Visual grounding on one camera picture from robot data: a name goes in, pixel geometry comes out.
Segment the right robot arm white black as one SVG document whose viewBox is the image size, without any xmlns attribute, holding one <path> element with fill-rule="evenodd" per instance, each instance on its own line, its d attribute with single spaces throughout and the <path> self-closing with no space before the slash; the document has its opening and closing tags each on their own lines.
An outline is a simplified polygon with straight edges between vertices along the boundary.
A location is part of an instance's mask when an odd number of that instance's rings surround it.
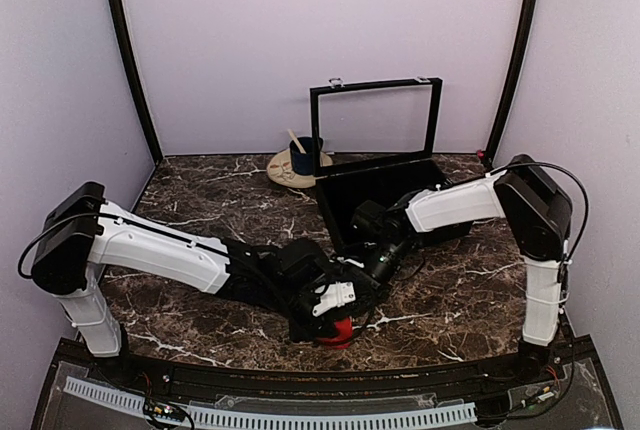
<svg viewBox="0 0 640 430">
<path fill-rule="evenodd" d="M 550 345 L 558 329 L 572 257 L 573 205 L 548 175 L 549 168 L 521 154 L 482 177 L 406 194 L 374 217 L 380 231 L 364 263 L 365 273 L 383 284 L 421 238 L 458 224 L 506 220 L 526 266 L 522 340 L 531 346 L 510 363 L 511 376 L 521 384 L 534 382 L 549 366 L 542 347 Z"/>
</svg>

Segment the red Santa Christmas sock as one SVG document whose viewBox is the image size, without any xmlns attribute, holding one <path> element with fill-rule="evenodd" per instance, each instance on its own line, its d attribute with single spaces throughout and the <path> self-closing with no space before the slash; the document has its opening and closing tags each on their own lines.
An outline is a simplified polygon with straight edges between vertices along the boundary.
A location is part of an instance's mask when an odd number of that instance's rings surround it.
<svg viewBox="0 0 640 430">
<path fill-rule="evenodd" d="M 334 323 L 337 334 L 333 337 L 322 337 L 318 343 L 332 349 L 348 348 L 353 337 L 353 325 L 351 318 L 345 318 Z"/>
</svg>

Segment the black display box glass lid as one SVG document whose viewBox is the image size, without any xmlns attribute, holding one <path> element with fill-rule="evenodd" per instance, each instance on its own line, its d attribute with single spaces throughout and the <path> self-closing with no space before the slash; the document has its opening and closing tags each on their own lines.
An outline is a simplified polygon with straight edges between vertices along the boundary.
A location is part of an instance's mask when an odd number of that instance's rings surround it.
<svg viewBox="0 0 640 430">
<path fill-rule="evenodd" d="M 363 202 L 387 209 L 448 184 L 433 159 L 442 87 L 439 77 L 414 77 L 310 89 L 316 198 L 335 250 L 367 243 L 350 227 Z"/>
</svg>

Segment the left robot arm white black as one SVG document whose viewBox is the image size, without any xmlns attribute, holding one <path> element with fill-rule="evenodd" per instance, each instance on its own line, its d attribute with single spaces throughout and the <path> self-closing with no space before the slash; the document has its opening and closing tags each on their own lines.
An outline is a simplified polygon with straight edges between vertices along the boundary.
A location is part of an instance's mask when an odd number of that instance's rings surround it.
<svg viewBox="0 0 640 430">
<path fill-rule="evenodd" d="M 52 210 L 22 251 L 17 272 L 58 300 L 120 386 L 134 385 L 141 365 L 125 351 L 126 332 L 98 287 L 97 266 L 132 269 L 273 311 L 288 321 L 295 342 L 343 348 L 354 339 L 364 293 L 314 241 L 278 247 L 185 233 L 124 210 L 104 190 L 86 182 Z"/>
</svg>

